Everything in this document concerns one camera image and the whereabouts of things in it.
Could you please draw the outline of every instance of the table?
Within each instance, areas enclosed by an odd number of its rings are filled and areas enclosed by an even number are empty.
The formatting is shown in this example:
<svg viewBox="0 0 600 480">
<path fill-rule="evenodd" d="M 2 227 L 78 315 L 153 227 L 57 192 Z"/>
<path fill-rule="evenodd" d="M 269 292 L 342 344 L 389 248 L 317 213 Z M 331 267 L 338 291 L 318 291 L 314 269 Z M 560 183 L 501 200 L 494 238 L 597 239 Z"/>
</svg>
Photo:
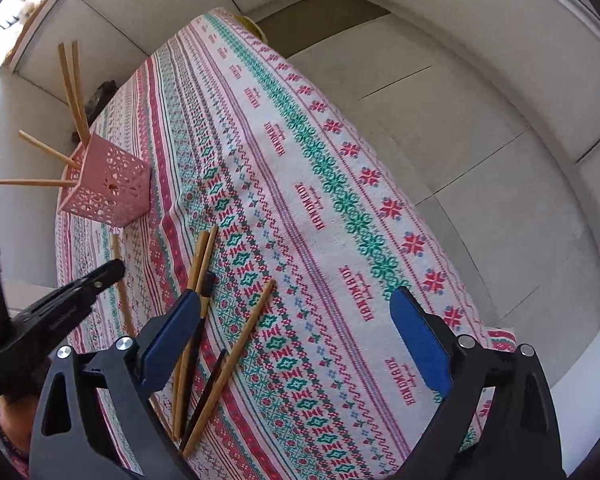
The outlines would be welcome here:
<svg viewBox="0 0 600 480">
<path fill-rule="evenodd" d="M 278 282 L 190 460 L 201 478 L 382 478 L 396 471 L 440 396 L 389 314 L 407 285 L 428 312 L 488 348 L 457 271 L 355 127 L 287 60 L 222 9 L 196 18 L 124 84 L 91 127 L 149 161 L 149 214 L 121 233 L 136 328 L 186 286 L 196 233 L 219 226 L 218 276 L 193 397 Z M 60 213 L 62 285 L 112 258 L 110 228 Z M 70 337 L 78 351 L 122 332 L 115 290 Z M 171 416 L 170 382 L 158 393 Z M 137 468 L 102 403 L 125 463 Z M 486 392 L 465 444 L 478 437 Z"/>
</svg>

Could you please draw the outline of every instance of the pink basket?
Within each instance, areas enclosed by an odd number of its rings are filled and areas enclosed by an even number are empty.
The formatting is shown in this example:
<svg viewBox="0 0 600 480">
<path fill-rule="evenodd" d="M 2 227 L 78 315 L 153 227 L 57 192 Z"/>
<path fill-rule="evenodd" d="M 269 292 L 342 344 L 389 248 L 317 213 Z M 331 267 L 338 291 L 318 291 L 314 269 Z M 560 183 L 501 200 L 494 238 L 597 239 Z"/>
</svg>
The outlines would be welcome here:
<svg viewBox="0 0 600 480">
<path fill-rule="evenodd" d="M 124 227 L 149 211 L 151 167 L 146 162 L 96 135 L 86 151 L 80 144 L 72 159 L 82 169 L 67 166 L 62 178 L 78 184 L 61 189 L 58 211 L 113 227 Z"/>
</svg>

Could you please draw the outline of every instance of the blue gripper pad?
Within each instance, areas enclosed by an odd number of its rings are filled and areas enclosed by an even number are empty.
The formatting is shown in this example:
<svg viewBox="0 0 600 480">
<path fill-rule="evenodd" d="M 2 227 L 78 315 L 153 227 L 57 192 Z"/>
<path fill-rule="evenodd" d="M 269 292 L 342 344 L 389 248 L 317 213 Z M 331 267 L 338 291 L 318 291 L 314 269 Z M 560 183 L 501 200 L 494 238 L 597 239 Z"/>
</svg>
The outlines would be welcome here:
<svg viewBox="0 0 600 480">
<path fill-rule="evenodd" d="M 394 290 L 389 311 L 425 384 L 446 398 L 452 386 L 449 355 L 428 325 L 425 313 L 405 287 Z"/>
</svg>

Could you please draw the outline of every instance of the metal screw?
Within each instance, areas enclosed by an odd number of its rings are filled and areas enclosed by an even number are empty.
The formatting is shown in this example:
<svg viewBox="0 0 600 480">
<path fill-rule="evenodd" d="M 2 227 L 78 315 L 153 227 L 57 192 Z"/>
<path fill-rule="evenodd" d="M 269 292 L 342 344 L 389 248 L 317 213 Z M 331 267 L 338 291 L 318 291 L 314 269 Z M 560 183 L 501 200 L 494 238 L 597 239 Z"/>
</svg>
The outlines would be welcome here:
<svg viewBox="0 0 600 480">
<path fill-rule="evenodd" d="M 61 359 L 66 359 L 67 357 L 69 357 L 69 355 L 71 355 L 71 347 L 70 346 L 61 346 L 58 349 L 58 357 Z"/>
<path fill-rule="evenodd" d="M 118 350 L 127 350 L 131 348 L 131 345 L 134 343 L 134 340 L 128 336 L 121 337 L 116 341 L 116 348 Z"/>
<path fill-rule="evenodd" d="M 534 355 L 536 355 L 536 351 L 534 350 L 534 348 L 526 343 L 520 345 L 520 353 L 524 357 L 533 357 Z"/>
<path fill-rule="evenodd" d="M 473 348 L 475 346 L 475 339 L 470 335 L 462 334 L 460 337 L 458 337 L 458 344 L 462 348 Z"/>
</svg>

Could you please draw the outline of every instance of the patterned sleeve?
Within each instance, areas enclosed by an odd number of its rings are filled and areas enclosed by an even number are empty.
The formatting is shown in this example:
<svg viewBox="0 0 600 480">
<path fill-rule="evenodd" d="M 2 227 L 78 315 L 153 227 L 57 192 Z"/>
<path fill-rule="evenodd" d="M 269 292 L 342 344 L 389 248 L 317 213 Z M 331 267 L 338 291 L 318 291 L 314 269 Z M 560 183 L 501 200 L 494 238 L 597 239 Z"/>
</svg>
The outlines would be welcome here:
<svg viewBox="0 0 600 480">
<path fill-rule="evenodd" d="M 11 440 L 4 434 L 2 426 L 0 425 L 0 440 L 7 452 L 7 457 L 11 461 L 11 465 L 16 468 L 16 471 L 22 475 L 23 478 L 29 478 L 29 455 L 19 451 L 12 443 Z"/>
</svg>

